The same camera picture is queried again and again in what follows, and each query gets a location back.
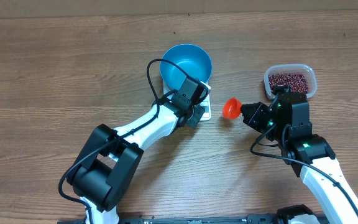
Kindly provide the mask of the red beans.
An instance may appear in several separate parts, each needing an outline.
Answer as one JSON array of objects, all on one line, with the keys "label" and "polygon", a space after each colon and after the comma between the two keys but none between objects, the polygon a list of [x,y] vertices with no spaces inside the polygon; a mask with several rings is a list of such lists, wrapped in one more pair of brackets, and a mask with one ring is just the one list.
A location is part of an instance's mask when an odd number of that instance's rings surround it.
[{"label": "red beans", "polygon": [[289,86],[291,91],[308,93],[306,77],[302,73],[274,73],[268,76],[271,91],[276,86]]}]

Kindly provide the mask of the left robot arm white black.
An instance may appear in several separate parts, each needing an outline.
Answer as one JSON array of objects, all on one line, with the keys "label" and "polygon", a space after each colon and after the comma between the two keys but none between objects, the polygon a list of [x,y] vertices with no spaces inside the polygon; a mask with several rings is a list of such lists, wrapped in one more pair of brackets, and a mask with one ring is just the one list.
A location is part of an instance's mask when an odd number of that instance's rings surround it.
[{"label": "left robot arm white black", "polygon": [[208,95],[207,84],[186,78],[179,90],[157,99],[145,115],[125,126],[96,127],[62,179],[85,206],[84,223],[117,223],[116,207],[129,188],[144,151],[186,125],[195,127]]}]

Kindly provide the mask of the orange measuring scoop blue handle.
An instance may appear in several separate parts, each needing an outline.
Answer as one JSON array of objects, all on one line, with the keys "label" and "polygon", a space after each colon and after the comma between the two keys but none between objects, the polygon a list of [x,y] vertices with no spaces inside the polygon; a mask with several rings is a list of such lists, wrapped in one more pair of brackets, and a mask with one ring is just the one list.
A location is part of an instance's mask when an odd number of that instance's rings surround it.
[{"label": "orange measuring scoop blue handle", "polygon": [[223,116],[226,119],[236,119],[240,116],[242,103],[237,98],[230,98],[223,106]]}]

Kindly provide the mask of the clear plastic container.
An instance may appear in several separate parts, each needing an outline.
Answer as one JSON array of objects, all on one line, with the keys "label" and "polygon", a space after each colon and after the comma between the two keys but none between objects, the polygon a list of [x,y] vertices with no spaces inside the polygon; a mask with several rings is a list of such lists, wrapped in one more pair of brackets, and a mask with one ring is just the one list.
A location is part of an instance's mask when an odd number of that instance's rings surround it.
[{"label": "clear plastic container", "polygon": [[305,93],[307,98],[311,98],[318,89],[314,70],[299,63],[270,67],[264,74],[264,86],[266,96],[270,100],[275,98],[275,86],[289,86],[291,91]]}]

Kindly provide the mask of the blue bowl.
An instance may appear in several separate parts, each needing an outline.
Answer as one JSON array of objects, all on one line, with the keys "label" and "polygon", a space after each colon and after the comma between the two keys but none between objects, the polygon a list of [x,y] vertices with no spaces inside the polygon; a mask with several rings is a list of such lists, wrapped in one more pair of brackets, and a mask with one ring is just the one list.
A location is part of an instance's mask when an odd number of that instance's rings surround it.
[{"label": "blue bowl", "polygon": [[[180,44],[170,48],[162,57],[184,70],[189,76],[208,83],[213,72],[213,64],[208,53],[193,44]],[[186,75],[168,62],[160,63],[160,74],[169,89],[178,90]]]}]

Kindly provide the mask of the white digital kitchen scale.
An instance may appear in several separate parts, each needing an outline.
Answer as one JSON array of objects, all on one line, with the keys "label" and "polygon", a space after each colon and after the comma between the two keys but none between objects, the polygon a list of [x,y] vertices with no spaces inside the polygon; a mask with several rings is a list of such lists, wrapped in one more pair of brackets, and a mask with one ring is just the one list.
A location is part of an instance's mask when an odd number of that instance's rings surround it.
[{"label": "white digital kitchen scale", "polygon": [[[163,83],[163,93],[166,94],[170,91],[170,88],[165,83],[165,81],[162,81]],[[204,114],[202,115],[200,121],[209,121],[211,119],[211,100],[210,96],[208,95],[205,100],[203,100],[200,105],[205,109]]]}]

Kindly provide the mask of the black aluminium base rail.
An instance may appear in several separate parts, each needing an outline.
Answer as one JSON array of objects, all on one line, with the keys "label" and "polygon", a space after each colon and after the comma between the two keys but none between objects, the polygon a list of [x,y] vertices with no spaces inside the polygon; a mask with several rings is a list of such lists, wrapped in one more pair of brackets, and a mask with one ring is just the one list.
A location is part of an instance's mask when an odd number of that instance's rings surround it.
[{"label": "black aluminium base rail", "polygon": [[276,213],[249,214],[245,217],[208,218],[123,218],[118,224],[330,224],[326,215],[316,214],[306,205],[280,208]]}]

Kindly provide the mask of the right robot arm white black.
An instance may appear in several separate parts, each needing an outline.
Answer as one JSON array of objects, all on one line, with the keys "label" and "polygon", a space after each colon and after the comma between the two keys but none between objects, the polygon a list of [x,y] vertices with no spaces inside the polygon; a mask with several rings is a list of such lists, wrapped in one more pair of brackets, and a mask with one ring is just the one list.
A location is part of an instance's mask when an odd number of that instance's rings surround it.
[{"label": "right robot arm white black", "polygon": [[313,133],[306,95],[288,86],[277,86],[274,92],[270,105],[258,102],[239,108],[243,122],[260,133],[254,143],[263,138],[277,142],[278,159],[309,188],[329,223],[358,223],[358,198],[327,140]]}]

